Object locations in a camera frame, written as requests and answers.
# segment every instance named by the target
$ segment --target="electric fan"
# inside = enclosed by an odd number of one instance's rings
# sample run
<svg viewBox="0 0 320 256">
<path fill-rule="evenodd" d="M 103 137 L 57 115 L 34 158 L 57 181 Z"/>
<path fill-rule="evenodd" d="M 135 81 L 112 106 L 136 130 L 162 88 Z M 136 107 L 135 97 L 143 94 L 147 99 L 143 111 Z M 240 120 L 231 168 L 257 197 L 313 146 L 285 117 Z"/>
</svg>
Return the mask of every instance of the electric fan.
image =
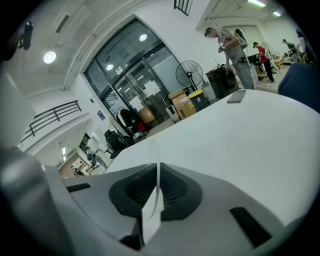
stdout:
<svg viewBox="0 0 320 256">
<path fill-rule="evenodd" d="M 187 87 L 191 83 L 191 86 L 197 88 L 202 82 L 203 76 L 204 72 L 201 66 L 192 60 L 186 60 L 180 63 L 175 71 L 176 80 L 183 87 Z"/>
<path fill-rule="evenodd" d="M 265 56 L 269 59 L 272 60 L 274 58 L 275 55 L 275 51 L 274 48 L 272 47 L 272 45 L 268 42 L 263 42 L 261 44 L 261 46 L 263 48 L 265 48 Z"/>
</svg>

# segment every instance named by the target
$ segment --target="glass door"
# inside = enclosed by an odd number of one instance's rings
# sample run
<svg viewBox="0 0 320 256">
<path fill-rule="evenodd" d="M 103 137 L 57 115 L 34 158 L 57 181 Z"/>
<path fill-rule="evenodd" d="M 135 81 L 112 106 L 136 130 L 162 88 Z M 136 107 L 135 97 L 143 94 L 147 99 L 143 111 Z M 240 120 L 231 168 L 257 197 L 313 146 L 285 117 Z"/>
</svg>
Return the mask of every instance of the glass door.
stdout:
<svg viewBox="0 0 320 256">
<path fill-rule="evenodd" d="M 159 123 L 170 118 L 166 111 L 166 104 L 169 105 L 167 89 L 162 86 L 162 83 L 143 60 L 130 69 L 127 78 L 144 102 L 149 103 L 149 107 Z"/>
<path fill-rule="evenodd" d="M 114 86 L 114 90 L 121 94 L 122 98 L 126 101 L 126 104 L 130 105 L 130 107 L 138 114 L 145 125 L 154 123 L 154 120 L 156 119 L 155 115 L 150 110 L 148 104 L 128 81 L 127 77 L 123 77 Z"/>
</svg>

